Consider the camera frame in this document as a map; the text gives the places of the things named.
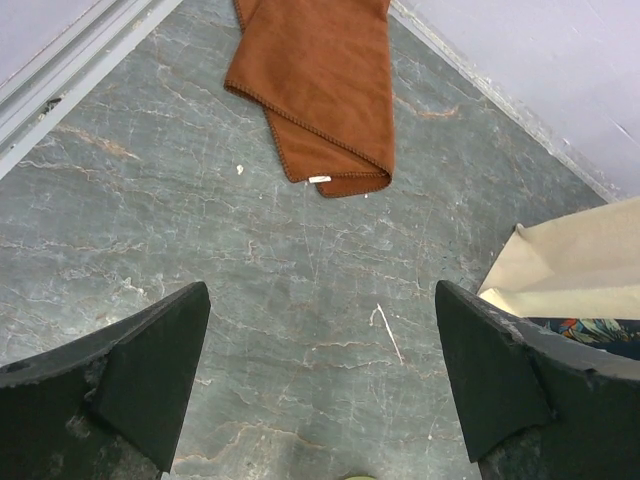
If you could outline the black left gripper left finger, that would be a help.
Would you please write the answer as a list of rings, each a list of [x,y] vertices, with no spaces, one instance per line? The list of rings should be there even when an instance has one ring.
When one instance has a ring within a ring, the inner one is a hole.
[[[211,303],[194,282],[1,369],[4,479],[159,479],[170,471]]]

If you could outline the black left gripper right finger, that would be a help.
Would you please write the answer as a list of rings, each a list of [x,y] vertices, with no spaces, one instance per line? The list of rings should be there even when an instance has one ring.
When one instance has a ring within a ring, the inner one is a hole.
[[[639,325],[519,318],[449,281],[437,325],[469,460],[485,479],[639,475]]]

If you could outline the beige canvas tote bag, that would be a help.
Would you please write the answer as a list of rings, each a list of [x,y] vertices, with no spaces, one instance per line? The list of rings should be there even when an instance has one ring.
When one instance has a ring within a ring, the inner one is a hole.
[[[517,225],[478,295],[565,338],[638,359],[638,199]]]

